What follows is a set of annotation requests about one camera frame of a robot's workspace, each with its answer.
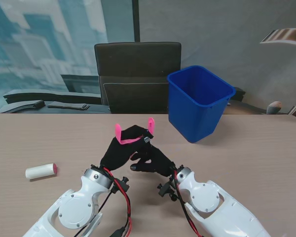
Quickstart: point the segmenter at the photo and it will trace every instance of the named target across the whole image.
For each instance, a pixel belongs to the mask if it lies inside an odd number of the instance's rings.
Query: wooden table
[[[122,128],[146,126],[148,117],[0,115],[0,236],[22,236],[62,193],[78,190],[85,169],[99,164],[115,123]],[[152,143],[176,165],[190,167],[200,182],[218,183],[251,210],[273,237],[296,237],[295,117],[224,115],[215,132],[197,144],[187,142],[167,115],[153,117]],[[57,177],[33,182],[25,178],[26,168],[51,162],[59,167]],[[113,173],[130,179],[131,236],[195,236],[179,202],[158,195],[157,185],[167,179],[133,172],[130,164]],[[125,212],[123,196],[112,195],[94,236],[110,236],[124,224]],[[68,237],[76,233],[62,228],[61,232]]]

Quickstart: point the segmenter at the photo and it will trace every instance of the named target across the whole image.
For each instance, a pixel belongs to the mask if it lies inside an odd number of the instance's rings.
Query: blue plastic bucket
[[[191,66],[168,75],[169,121],[189,142],[212,134],[229,99],[233,86],[200,66]]]

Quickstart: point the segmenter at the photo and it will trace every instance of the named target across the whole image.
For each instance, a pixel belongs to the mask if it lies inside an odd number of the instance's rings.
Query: pink loop
[[[153,118],[149,118],[148,119],[148,131],[153,134],[154,132],[154,119]],[[117,123],[115,124],[115,137],[118,140],[118,142],[121,145],[124,144],[129,144],[129,143],[133,143],[133,142],[137,142],[138,140],[140,140],[142,138],[142,136],[135,138],[135,139],[125,139],[125,140],[121,140],[122,137],[122,128],[121,126]]]

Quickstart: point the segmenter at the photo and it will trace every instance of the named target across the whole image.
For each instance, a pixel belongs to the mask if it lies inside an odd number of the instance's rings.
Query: black glove
[[[170,161],[158,148],[147,143],[138,153],[135,153],[131,160],[140,159],[137,164],[132,164],[130,169],[133,171],[157,172],[165,177],[173,173],[175,164]]]
[[[143,136],[140,140],[125,145],[121,145],[117,138],[114,137],[107,152],[101,159],[100,165],[109,170],[115,170],[122,167],[134,152],[140,150],[144,145],[146,145],[144,141],[145,137],[153,138],[147,129],[137,125],[122,131],[121,140],[135,139],[140,136]]]

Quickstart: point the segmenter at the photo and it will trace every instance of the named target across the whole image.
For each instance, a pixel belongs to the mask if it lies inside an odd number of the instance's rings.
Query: white plastic casing
[[[78,192],[67,197],[59,207],[61,224],[69,229],[78,229],[91,221],[98,212],[98,197],[109,190],[82,176],[82,187]]]
[[[180,183],[179,189],[190,191],[191,199],[185,206],[213,237],[271,237],[254,214],[213,181],[204,186],[204,183],[195,181],[194,172],[191,172]],[[219,207],[218,194],[223,198]],[[213,212],[203,218],[198,211],[204,212],[204,209],[208,209],[205,212]]]
[[[63,200],[73,192],[74,191],[70,189],[61,195],[23,237],[63,237],[63,235],[54,228],[53,216],[56,214]]]

